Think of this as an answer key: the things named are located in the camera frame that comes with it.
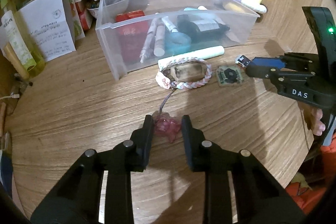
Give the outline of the right hand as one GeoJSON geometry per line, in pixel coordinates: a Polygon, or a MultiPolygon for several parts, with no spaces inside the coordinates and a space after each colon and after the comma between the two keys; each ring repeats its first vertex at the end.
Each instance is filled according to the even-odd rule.
{"type": "Polygon", "coordinates": [[[322,133],[325,131],[325,124],[321,121],[323,118],[323,111],[316,107],[312,108],[311,110],[311,130],[314,135],[321,136],[322,133]]]}

